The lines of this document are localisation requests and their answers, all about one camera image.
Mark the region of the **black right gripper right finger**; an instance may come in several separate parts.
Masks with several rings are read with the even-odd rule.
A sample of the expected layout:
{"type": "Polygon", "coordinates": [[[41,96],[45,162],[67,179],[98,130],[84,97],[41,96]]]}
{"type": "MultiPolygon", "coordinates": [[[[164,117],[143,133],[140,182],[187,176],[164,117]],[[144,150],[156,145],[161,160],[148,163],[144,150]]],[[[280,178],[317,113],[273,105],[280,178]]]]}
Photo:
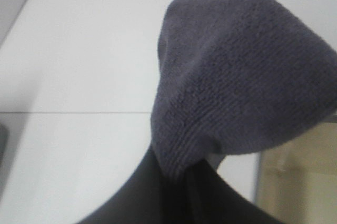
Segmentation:
{"type": "Polygon", "coordinates": [[[237,193],[206,161],[191,168],[191,208],[195,223],[279,223],[237,193]]]}

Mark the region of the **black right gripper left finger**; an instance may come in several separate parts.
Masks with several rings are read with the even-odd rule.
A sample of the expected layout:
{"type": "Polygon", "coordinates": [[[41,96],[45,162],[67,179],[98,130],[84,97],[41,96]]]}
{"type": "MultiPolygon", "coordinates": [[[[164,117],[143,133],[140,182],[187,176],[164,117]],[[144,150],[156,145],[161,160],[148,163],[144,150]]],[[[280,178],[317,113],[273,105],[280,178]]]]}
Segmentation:
{"type": "Polygon", "coordinates": [[[163,177],[149,148],[128,181],[80,223],[192,223],[183,184],[163,177]]]}

